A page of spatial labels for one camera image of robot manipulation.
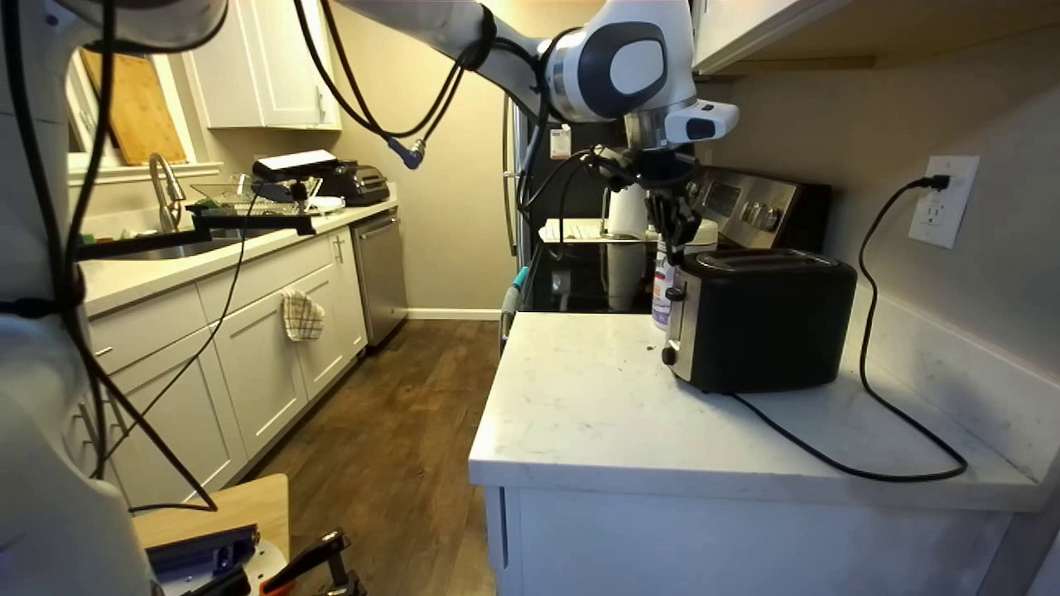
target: stove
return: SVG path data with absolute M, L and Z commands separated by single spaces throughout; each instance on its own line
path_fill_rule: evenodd
M 537 243 L 521 310 L 648 310 L 655 241 Z

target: wooden floor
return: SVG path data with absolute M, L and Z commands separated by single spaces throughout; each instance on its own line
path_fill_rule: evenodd
M 497 324 L 411 322 L 361 360 L 260 465 L 293 479 L 293 549 L 339 527 L 372 596 L 497 592 L 467 475 L 497 356 Z

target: bottle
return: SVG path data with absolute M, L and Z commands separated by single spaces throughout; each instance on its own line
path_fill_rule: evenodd
M 655 241 L 655 273 L 654 273 L 654 322 L 659 332 L 668 327 L 668 296 L 665 296 L 668 284 L 674 284 L 674 266 L 665 259 L 665 241 L 659 238 Z

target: toaster oven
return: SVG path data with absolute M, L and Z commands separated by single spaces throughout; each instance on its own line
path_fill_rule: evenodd
M 668 287 L 662 360 L 699 391 L 829 385 L 854 277 L 851 266 L 798 249 L 691 253 Z

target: window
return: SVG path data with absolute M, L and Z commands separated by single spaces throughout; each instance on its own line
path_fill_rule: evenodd
M 70 107 L 70 176 L 90 161 L 90 144 L 95 133 L 95 88 L 98 88 L 98 57 L 75 53 L 67 71 L 67 107 Z M 103 173 L 144 173 L 152 151 L 161 151 L 173 166 L 205 161 L 201 144 L 192 134 L 186 107 L 179 98 L 179 81 L 169 57 L 115 57 L 115 97 L 108 144 Z

